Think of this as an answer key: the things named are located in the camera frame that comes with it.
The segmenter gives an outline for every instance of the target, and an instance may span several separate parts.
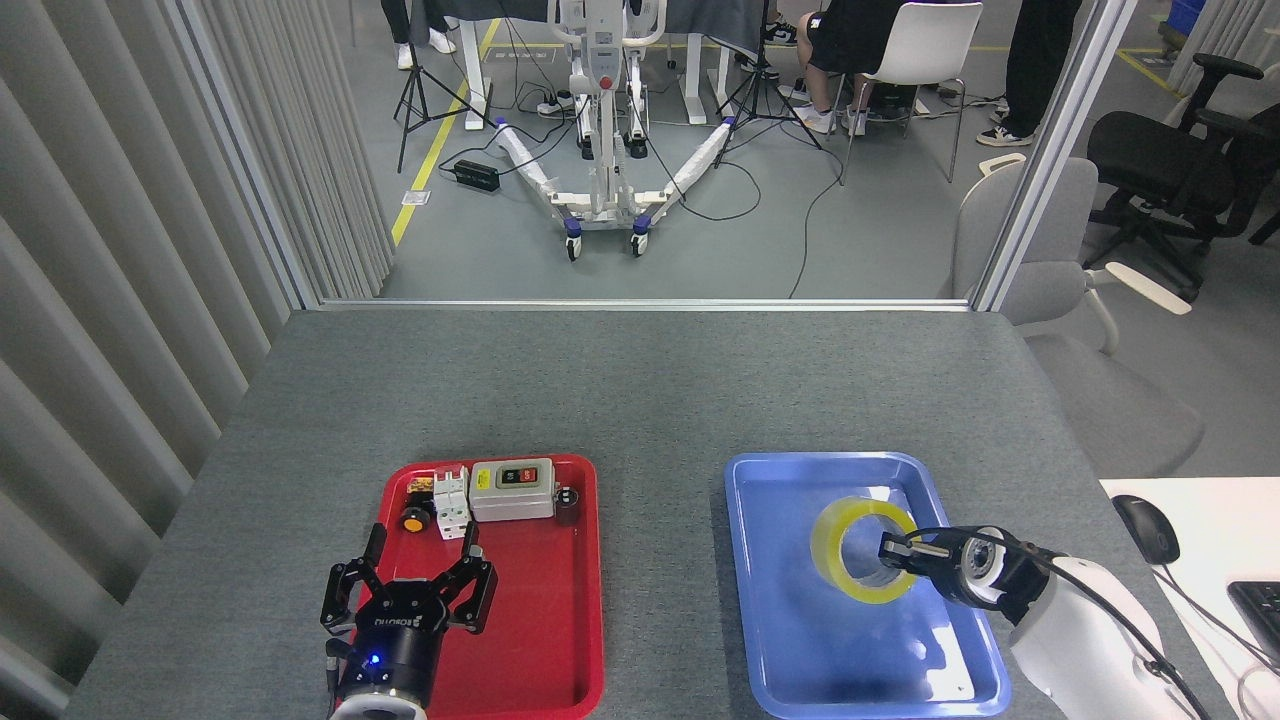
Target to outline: yellow tape roll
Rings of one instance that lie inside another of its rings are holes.
[[[911,583],[915,582],[915,575],[891,568],[863,578],[854,578],[849,574],[840,547],[845,542],[845,533],[849,532],[849,528],[863,518],[879,520],[886,532],[895,534],[905,534],[915,529],[915,521],[911,520],[911,516],[891,502],[865,497],[845,497],[832,502],[818,515],[818,521],[813,525],[813,536],[809,539],[809,551],[813,555],[814,566],[818,568],[818,574],[824,580],[859,602],[883,605],[906,594]]]

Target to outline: person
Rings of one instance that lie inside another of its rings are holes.
[[[1023,0],[1009,42],[1005,104],[991,114],[996,127],[978,135],[989,147],[1030,145],[1071,49],[1080,0]]]
[[[879,69],[893,19],[905,0],[832,0],[831,5],[800,18],[804,32],[799,36],[796,54],[804,69],[804,90],[809,104],[796,108],[796,114],[813,132],[831,132],[836,122],[832,111],[828,73],[852,77],[854,102],[850,104],[849,124],[854,135],[863,135],[867,127],[867,97],[861,73]],[[858,99],[863,100],[860,106]]]
[[[431,27],[431,47],[445,55],[457,50],[453,41],[444,35],[449,31],[449,23],[435,9],[435,3],[426,0],[424,5],[426,6],[426,23]],[[404,8],[404,0],[383,0],[383,14],[387,15],[387,24],[392,29],[392,42],[396,44],[396,67],[402,70],[412,69],[413,54],[408,49],[408,10]]]
[[[778,12],[778,0],[769,0],[768,4],[769,15],[768,22],[764,28],[760,29],[760,40],[765,45],[795,45],[797,40],[796,26],[787,22],[782,13]],[[753,72],[755,67],[751,64],[751,59],[742,53],[736,54],[736,60],[740,68],[745,72]],[[763,68],[764,77],[767,79],[778,79],[778,70],[769,64],[768,59],[764,60]]]

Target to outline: blue tray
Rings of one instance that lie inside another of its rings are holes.
[[[886,720],[989,717],[1009,706],[1009,674],[982,611],[942,600],[923,578],[893,602],[865,605],[823,580],[809,556],[818,514],[842,497],[886,500],[918,527],[946,525],[919,460],[739,455],[724,468],[724,489],[748,670],[765,711],[788,720]],[[863,525],[850,536],[878,537]]]

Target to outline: gray curtain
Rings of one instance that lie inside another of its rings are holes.
[[[1267,29],[1280,28],[1280,3],[1267,0],[1208,0],[1187,45],[1169,72],[1169,85],[1181,94],[1196,90],[1201,72],[1192,61],[1196,53],[1225,55],[1258,65],[1272,61]]]
[[[324,4],[177,4],[197,29],[207,28],[198,51],[227,70],[227,100],[243,111],[241,140],[261,159],[305,282],[326,299],[376,296],[396,245]]]
[[[303,0],[0,1],[0,716],[65,705],[291,309],[385,277],[335,59]]]

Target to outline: white patient lift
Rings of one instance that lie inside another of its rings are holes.
[[[582,254],[582,231],[625,228],[631,228],[631,254],[639,258],[649,245],[649,228],[707,172],[733,120],[719,124],[663,190],[636,192],[627,182],[625,156],[648,156],[640,60],[666,29],[667,0],[548,0],[547,22],[567,45],[579,142],[582,156],[594,160],[591,191],[561,192],[502,118],[498,143],[563,223],[570,260]],[[626,135],[618,128],[614,101],[623,83]]]

